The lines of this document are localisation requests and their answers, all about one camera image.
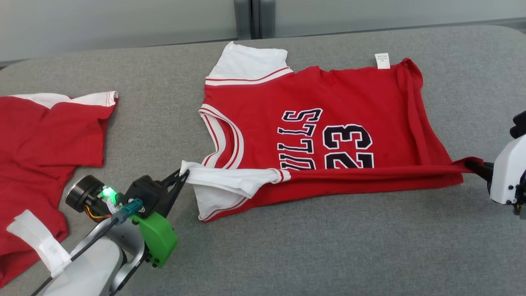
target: cable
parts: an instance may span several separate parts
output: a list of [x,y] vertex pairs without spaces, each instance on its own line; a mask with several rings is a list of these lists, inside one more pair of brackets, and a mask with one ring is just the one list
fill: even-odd
[[104,216],[95,216],[95,215],[92,214],[92,211],[88,207],[88,205],[84,205],[84,212],[86,212],[86,215],[88,215],[88,217],[90,219],[92,219],[93,221],[95,221],[97,223],[99,223],[99,222],[105,220],[106,218],[109,218],[109,217],[112,216],[112,215],[109,215],[109,214],[108,215],[104,215]]
[[42,291],[42,289],[43,289],[44,287],[46,287],[47,284],[49,284],[49,282],[51,282],[52,279],[53,279],[52,277],[47,278],[47,280],[45,280],[45,281],[40,285],[40,287],[38,287],[38,289],[36,289],[35,292],[33,292],[33,294],[31,294],[31,296],[37,296],[37,295],[40,293],[40,291]]
[[[106,232],[108,232],[108,230],[110,230],[113,227],[113,225],[117,224],[117,222],[119,222],[119,219],[113,219],[106,227],[104,227],[99,233],[97,233],[95,237],[92,240],[90,240],[80,251],[78,251],[75,255],[73,255],[71,257],[71,261],[73,262],[80,255],[82,255],[82,253],[86,252],[86,250],[89,249],[89,247],[91,247],[96,241],[98,241],[98,239],[103,237],[103,235],[106,234]],[[31,294],[31,296],[37,296],[42,291],[42,289],[45,288],[47,284],[49,284],[49,282],[51,282],[52,279],[53,279],[52,277],[47,278],[40,285],[40,287],[38,287],[38,289],[36,289],[35,292]]]

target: white stripe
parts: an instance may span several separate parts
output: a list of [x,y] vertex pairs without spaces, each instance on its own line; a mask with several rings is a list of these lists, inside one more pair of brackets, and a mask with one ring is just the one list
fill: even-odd
[[269,77],[266,77],[266,78],[263,78],[263,79],[260,79],[260,80],[256,80],[256,81],[244,81],[244,80],[214,81],[214,80],[206,80],[205,84],[206,85],[213,85],[213,86],[217,86],[217,85],[251,85],[251,84],[260,84],[260,83],[263,83],[263,82],[271,81],[273,79],[276,79],[278,77],[281,77],[281,76],[289,74],[289,73],[294,73],[294,71],[292,71],[290,68],[286,68],[286,69],[283,69],[282,71],[279,71],[279,72],[276,72],[276,73],[270,75]]
[[68,96],[65,96],[65,95],[52,94],[52,93],[22,94],[22,95],[12,95],[12,97],[30,100],[48,109],[51,109],[54,105],[58,103],[75,103],[75,104],[81,104],[81,105],[95,105],[95,106],[110,107],[110,106],[115,105],[115,99],[118,96],[117,96],[117,92],[112,91],[112,92],[105,92],[105,93],[89,94],[89,95],[81,96],[78,98],[69,98]]
[[[243,140],[243,135],[241,134],[241,131],[234,124],[234,122],[232,122],[230,119],[228,119],[226,116],[224,116],[221,112],[219,112],[214,107],[212,107],[212,106],[210,106],[208,104],[203,104],[201,106],[201,108],[202,109],[200,109],[199,112],[206,113],[206,114],[208,114],[210,116],[213,116],[213,117],[216,117],[216,116],[219,117],[220,119],[222,119],[225,122],[227,122],[230,125],[230,127],[232,127],[233,131],[237,134],[237,137],[238,137],[239,140],[236,141],[236,138],[234,137],[234,152],[232,154],[232,157],[230,158],[228,163],[223,167],[223,168],[228,168],[228,169],[237,169],[237,167],[241,163],[241,159],[243,158],[243,152],[244,152],[244,147],[245,147],[245,142]],[[210,111],[214,112],[216,115],[212,114],[210,112],[207,112],[206,110],[203,110],[203,109],[209,109]]]
[[248,78],[248,77],[220,77],[220,76],[206,76],[205,79],[206,80],[211,80],[211,81],[225,81],[225,80],[247,80],[247,81],[256,81],[256,80],[261,80],[267,76],[269,76],[269,74],[273,73],[273,74],[276,74],[278,72],[281,72],[281,71],[284,71],[286,69],[290,69],[290,67],[281,67],[281,68],[276,68],[270,72],[267,72],[265,73],[265,75],[261,75],[259,77],[256,77],[256,78]]
[[276,176],[278,177],[275,181],[271,181],[271,183],[278,184],[279,182],[281,182],[281,174],[279,173],[279,171],[281,170],[273,169],[273,168],[270,168],[270,169],[273,170],[276,173]]
[[282,182],[287,182],[290,180],[290,172],[287,170],[280,170],[283,173],[283,180]]
[[201,113],[201,117],[203,118],[203,121],[205,121],[206,128],[208,129],[208,132],[210,133],[210,136],[212,137],[212,141],[214,142],[214,146],[216,148],[216,151],[214,153],[205,157],[205,159],[202,162],[202,165],[205,165],[206,162],[207,167],[216,167],[217,160],[226,148],[227,141],[225,133],[223,132],[221,125],[219,125],[219,122],[215,117],[209,116],[205,113]]
[[242,206],[246,201],[248,201],[248,198],[244,198],[242,202],[239,203],[239,205],[237,206],[234,206],[233,208],[224,208],[224,209],[216,209],[213,211],[213,214],[212,215],[209,215],[209,216],[206,216],[204,218],[201,218],[201,216],[199,216],[199,220],[201,221],[208,221],[210,219],[212,219],[215,215],[221,213],[221,212],[225,212],[225,211],[231,211],[231,210],[235,210],[237,208],[239,208],[240,206]]

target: gray table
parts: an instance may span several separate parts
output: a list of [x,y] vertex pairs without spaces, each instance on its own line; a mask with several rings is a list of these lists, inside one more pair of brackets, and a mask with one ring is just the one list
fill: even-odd
[[[289,51],[293,70],[373,66],[410,57],[422,70],[429,121],[453,159],[494,161],[526,110],[526,36],[496,26],[242,41]],[[68,54],[0,72],[0,95],[70,96],[117,90],[103,169],[119,190],[162,178],[213,150],[197,114],[204,77],[226,42]],[[267,206],[203,224],[192,189],[169,220],[180,244],[163,269],[145,264],[121,295],[524,295],[526,223],[489,200],[485,182]],[[61,204],[67,250],[94,226]],[[2,295],[28,295],[48,276],[39,262]]]

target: red jersey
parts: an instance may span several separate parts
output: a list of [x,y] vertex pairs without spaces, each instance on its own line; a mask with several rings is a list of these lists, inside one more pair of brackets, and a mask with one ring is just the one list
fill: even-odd
[[116,92],[0,97],[0,288],[39,260],[6,231],[14,217],[30,210],[58,241],[67,237],[58,210],[62,191],[77,166],[103,165],[116,98]]
[[[216,152],[203,165],[273,168],[276,178],[252,196],[244,192],[233,199],[217,189],[236,192],[241,185],[227,186],[224,179],[242,183],[243,174],[209,170],[222,177],[214,180],[202,177],[206,170],[195,173],[199,166],[190,168],[200,219],[317,195],[462,183],[461,173],[468,170],[452,165],[431,129],[420,94],[422,75],[410,59],[382,70],[314,66],[294,73],[286,56],[285,50],[230,43],[206,78],[199,113]],[[214,193],[207,194],[211,188]]]

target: black cable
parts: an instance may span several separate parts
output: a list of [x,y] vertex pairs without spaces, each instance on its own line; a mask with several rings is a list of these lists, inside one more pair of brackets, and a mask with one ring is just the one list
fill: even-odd
[[[100,239],[104,234],[106,234],[106,232],[108,232],[110,228],[112,228],[115,224],[117,224],[117,222],[119,222],[119,219],[113,219],[106,227],[104,227],[99,233],[97,233],[97,235],[92,240],[90,240],[80,251],[78,251],[75,255],[73,255],[71,257],[71,261],[73,262],[80,255],[82,255],[82,253],[86,252],[86,250],[89,249],[89,247],[91,247],[96,241],[98,241],[98,239]],[[40,287],[38,287],[38,289],[36,289],[35,292],[31,294],[31,296],[37,296],[42,291],[42,289],[45,288],[47,284],[49,284],[49,282],[51,282],[52,279],[53,279],[52,277],[47,278],[47,280],[45,280],[40,285]]]
[[51,282],[52,279],[53,279],[52,277],[47,278],[47,280],[45,280],[45,281],[40,285],[40,287],[38,287],[38,289],[36,289],[35,292],[33,292],[33,294],[31,294],[31,296],[37,296],[37,295],[40,293],[40,291],[42,291],[42,289],[43,289],[44,287],[46,287],[47,284],[49,284],[49,282]]

